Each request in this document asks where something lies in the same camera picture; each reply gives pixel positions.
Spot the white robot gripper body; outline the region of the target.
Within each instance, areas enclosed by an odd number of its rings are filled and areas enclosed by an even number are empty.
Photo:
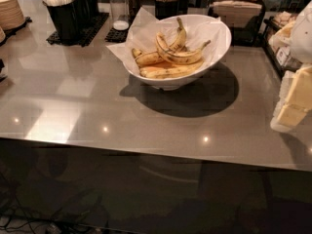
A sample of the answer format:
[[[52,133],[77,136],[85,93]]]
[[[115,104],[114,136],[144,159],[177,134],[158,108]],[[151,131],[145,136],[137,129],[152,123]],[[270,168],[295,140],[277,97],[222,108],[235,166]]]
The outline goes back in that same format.
[[[291,33],[291,55],[302,63],[312,62],[312,1],[295,20]]]

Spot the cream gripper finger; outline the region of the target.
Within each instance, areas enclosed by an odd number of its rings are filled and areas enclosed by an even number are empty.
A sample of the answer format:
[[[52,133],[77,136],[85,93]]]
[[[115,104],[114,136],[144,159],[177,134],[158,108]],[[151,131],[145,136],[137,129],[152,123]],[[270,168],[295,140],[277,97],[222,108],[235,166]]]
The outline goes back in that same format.
[[[286,71],[270,127],[281,133],[294,129],[312,110],[312,66]]]

